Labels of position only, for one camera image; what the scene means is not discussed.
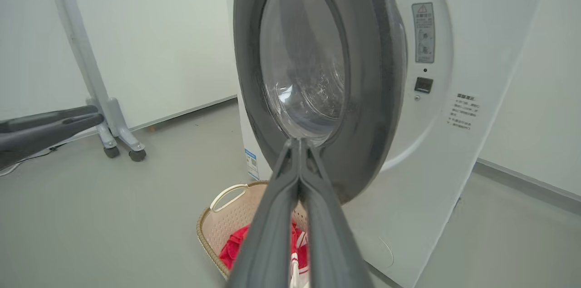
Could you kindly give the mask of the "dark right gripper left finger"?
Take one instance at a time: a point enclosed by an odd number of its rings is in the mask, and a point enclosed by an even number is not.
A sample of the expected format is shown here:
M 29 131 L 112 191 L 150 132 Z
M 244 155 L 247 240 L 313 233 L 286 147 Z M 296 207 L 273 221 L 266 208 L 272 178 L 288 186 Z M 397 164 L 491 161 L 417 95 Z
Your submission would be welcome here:
M 288 288 L 292 212 L 299 199 L 300 141 L 284 144 L 231 269 L 227 288 Z

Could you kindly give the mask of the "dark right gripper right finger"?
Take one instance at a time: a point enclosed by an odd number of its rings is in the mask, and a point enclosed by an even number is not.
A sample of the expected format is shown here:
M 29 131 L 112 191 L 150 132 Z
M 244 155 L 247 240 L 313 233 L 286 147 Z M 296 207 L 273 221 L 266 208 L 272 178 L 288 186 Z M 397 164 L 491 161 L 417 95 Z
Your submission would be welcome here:
M 310 286 L 372 288 L 369 270 L 318 151 L 299 139 L 299 200 L 308 216 Z

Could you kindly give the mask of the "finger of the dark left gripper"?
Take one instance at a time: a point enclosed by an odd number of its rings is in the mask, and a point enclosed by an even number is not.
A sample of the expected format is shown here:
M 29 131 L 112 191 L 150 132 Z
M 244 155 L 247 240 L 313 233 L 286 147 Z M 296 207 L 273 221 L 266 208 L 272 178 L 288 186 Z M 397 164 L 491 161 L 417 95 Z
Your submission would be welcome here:
M 99 109 L 96 106 L 82 106 L 71 109 L 57 110 L 54 112 L 44 112 L 20 118 L 6 119 L 0 122 L 0 132 L 16 132 L 30 129 L 32 127 L 47 125 L 48 123 L 65 120 L 67 118 L 89 116 L 93 114 L 99 114 Z
M 0 168 L 12 166 L 19 161 L 56 145 L 77 133 L 95 127 L 104 121 L 100 113 L 60 119 L 39 127 L 12 133 L 2 133 L 0 140 Z

